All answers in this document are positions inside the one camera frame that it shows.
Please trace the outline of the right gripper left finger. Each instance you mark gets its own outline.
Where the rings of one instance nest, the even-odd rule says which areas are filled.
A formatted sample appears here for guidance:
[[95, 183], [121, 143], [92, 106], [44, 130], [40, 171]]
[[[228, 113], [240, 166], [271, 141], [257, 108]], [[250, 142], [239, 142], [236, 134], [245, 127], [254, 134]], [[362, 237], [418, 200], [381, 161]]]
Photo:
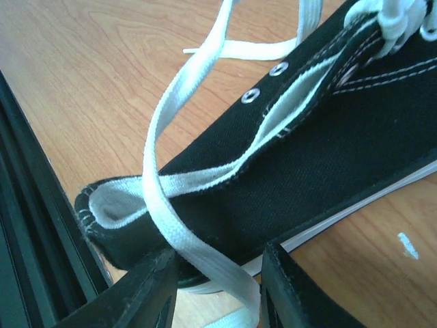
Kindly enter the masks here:
[[57, 327], [170, 327], [178, 284], [171, 248], [154, 250], [96, 299], [57, 323]]

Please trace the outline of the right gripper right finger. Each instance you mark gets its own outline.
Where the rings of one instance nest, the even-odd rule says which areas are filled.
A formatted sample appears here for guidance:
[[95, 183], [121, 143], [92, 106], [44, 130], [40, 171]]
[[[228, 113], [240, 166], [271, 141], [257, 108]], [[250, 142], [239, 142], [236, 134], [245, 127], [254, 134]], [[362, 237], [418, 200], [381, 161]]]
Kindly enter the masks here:
[[362, 327], [278, 244], [268, 244], [261, 271], [262, 325], [269, 328]]

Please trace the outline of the white lace of sneaker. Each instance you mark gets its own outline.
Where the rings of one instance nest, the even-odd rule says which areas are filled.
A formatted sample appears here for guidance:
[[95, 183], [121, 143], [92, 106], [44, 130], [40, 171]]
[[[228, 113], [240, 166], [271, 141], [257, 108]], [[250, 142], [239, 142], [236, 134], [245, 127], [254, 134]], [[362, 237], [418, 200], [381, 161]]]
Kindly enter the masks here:
[[[350, 213], [436, 171], [436, 2], [347, 1], [325, 23], [302, 1], [298, 35], [227, 38], [224, 1], [152, 116], [142, 192], [161, 236], [196, 268], [182, 287], [241, 308], [214, 327], [256, 327], [264, 247], [291, 251]], [[156, 143], [217, 59], [276, 65], [174, 160]]]

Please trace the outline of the black canvas sneaker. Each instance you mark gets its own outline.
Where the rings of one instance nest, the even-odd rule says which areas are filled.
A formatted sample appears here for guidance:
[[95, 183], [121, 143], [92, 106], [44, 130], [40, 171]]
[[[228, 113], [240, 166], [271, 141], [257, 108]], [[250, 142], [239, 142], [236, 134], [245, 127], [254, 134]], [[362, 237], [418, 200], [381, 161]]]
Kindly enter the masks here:
[[436, 172], [436, 2], [406, 2], [386, 55], [382, 5], [346, 1], [159, 172], [186, 227], [250, 275], [266, 244], [291, 251]]

